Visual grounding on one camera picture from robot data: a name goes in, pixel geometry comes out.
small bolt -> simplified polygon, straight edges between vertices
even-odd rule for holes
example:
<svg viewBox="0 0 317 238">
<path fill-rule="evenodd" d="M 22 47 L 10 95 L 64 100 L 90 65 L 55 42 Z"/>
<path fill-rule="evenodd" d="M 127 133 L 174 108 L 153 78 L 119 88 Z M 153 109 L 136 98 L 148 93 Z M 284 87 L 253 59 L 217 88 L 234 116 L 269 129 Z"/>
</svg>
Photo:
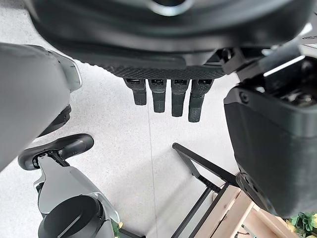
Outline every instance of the small bolt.
<svg viewBox="0 0 317 238">
<path fill-rule="evenodd" d="M 239 96 L 240 96 L 241 102 L 243 102 L 244 104 L 247 104 L 249 102 L 249 97 L 246 93 L 240 92 Z"/>
<path fill-rule="evenodd" d="M 221 52 L 221 56 L 224 61 L 229 61 L 232 58 L 232 51 L 230 49 L 223 49 Z"/>
<path fill-rule="evenodd" d="M 309 103 L 312 100 L 312 95 L 302 93 L 302 94 L 297 96 L 296 100 L 301 102 L 301 103 Z"/>
</svg>

black metal frame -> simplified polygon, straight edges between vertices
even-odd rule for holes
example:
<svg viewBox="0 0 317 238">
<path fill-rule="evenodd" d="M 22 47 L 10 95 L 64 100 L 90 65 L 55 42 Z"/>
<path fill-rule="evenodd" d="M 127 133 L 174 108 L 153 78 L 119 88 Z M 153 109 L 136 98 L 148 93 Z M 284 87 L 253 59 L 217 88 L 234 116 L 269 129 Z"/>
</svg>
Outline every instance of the black metal frame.
<svg viewBox="0 0 317 238">
<path fill-rule="evenodd" d="M 124 237 L 129 237 L 129 238 L 146 238 L 146 236 L 140 237 L 140 236 L 137 236 L 136 234 L 133 234 L 133 233 L 131 233 L 131 232 L 125 230 L 125 229 L 122 229 L 122 228 L 119 230 L 119 232 L 120 232 L 120 234 L 125 235 Z"/>
<path fill-rule="evenodd" d="M 233 174 L 229 173 L 228 171 L 222 169 L 221 167 L 213 164 L 212 162 L 206 160 L 205 158 L 197 155 L 193 151 L 190 151 L 189 149 L 185 148 L 184 146 L 182 146 L 178 143 L 173 144 L 173 149 L 175 149 L 177 151 L 180 158 L 185 162 L 187 167 L 192 172 L 192 175 L 195 178 L 197 178 L 199 181 L 204 183 L 207 188 L 204 191 L 204 193 L 202 194 L 202 196 L 198 199 L 198 201 L 196 202 L 196 204 L 194 205 L 192 210 L 188 213 L 186 218 L 183 220 L 183 222 L 177 228 L 177 230 L 175 231 L 175 233 L 172 235 L 171 238 L 178 238 L 180 236 L 180 234 L 183 232 L 185 227 L 188 225 L 190 220 L 193 218 L 193 216 L 198 211 L 198 209 L 200 208 L 200 206 L 205 201 L 205 199 L 207 198 L 207 196 L 210 194 L 211 191 L 218 193 L 218 196 L 216 197 L 216 199 L 212 202 L 212 204 L 209 207 L 209 209 L 207 210 L 207 212 L 203 215 L 201 220 L 198 222 L 198 224 L 196 225 L 196 227 L 194 228 L 194 230 L 190 234 L 189 238 L 194 238 L 196 233 L 198 232 L 198 230 L 202 227 L 203 223 L 205 222 L 205 220 L 207 219 L 207 217 L 211 213 L 211 211 L 214 209 L 216 204 L 221 199 L 222 195 L 224 194 L 224 192 L 226 191 L 228 186 L 229 185 L 232 185 L 235 187 L 239 187 L 239 186 L 236 182 L 235 175 L 233 175 Z M 208 179 L 203 177 L 199 173 L 197 168 L 195 167 L 193 161 L 196 162 L 197 164 L 199 164 L 200 166 L 204 167 L 205 169 L 207 169 L 208 171 L 210 171 L 214 175 L 218 176 L 223 181 L 225 181 L 225 185 L 223 186 L 223 188 L 218 187 L 217 185 L 215 185 L 214 183 L 210 182 Z"/>
</svg>

wooden plank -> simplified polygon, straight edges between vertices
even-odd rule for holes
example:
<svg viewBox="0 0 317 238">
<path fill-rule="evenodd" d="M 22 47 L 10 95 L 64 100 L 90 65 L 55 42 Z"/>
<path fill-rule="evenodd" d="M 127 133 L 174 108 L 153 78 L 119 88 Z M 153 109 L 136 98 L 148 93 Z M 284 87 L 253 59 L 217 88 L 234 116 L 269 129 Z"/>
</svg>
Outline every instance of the wooden plank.
<svg viewBox="0 0 317 238">
<path fill-rule="evenodd" d="M 241 189 L 231 185 L 227 188 L 219 202 L 203 223 L 202 227 L 196 233 L 195 238 L 210 238 L 212 236 L 240 192 Z"/>
<path fill-rule="evenodd" d="M 276 217 L 262 209 L 258 212 L 257 217 L 279 238 L 298 238 L 295 233 L 286 227 L 286 223 L 280 217 Z"/>
<path fill-rule="evenodd" d="M 257 238 L 279 238 L 262 220 L 257 217 L 257 211 L 252 209 L 243 224 Z"/>
<path fill-rule="evenodd" d="M 211 237 L 234 238 L 253 206 L 254 202 L 244 192 L 240 192 L 226 217 Z"/>
</svg>

floor seam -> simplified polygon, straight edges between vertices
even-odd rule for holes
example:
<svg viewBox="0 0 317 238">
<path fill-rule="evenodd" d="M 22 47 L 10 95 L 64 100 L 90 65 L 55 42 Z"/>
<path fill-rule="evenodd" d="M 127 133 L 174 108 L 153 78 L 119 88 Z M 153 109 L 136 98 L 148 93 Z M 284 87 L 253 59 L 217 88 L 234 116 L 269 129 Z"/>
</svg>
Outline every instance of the floor seam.
<svg viewBox="0 0 317 238">
<path fill-rule="evenodd" d="M 155 213 L 155 228 L 156 228 L 156 234 L 157 238 L 159 238 L 158 234 L 158 223 L 157 223 L 157 206 L 156 206 L 156 199 L 155 199 L 155 187 L 154 187 L 154 167 L 153 167 L 153 150 L 152 150 L 152 137 L 151 137 L 151 124 L 150 124 L 150 107 L 149 103 L 147 103 L 148 106 L 148 120 L 149 120 L 149 134 L 150 134 L 150 148 L 151 148 L 151 165 L 152 165 L 152 181 L 153 181 L 153 199 L 154 199 L 154 213 Z"/>
</svg>

green plant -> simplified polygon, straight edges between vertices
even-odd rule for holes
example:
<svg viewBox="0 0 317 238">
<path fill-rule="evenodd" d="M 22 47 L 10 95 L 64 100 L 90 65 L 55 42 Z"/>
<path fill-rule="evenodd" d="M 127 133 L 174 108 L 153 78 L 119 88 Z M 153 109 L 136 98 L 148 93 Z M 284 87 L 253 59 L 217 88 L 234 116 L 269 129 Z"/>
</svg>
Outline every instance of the green plant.
<svg viewBox="0 0 317 238">
<path fill-rule="evenodd" d="M 295 232 L 301 237 L 306 237 L 311 235 L 313 228 L 317 228 L 317 214 L 312 213 L 299 213 L 293 216 L 289 220 L 295 227 Z"/>
</svg>

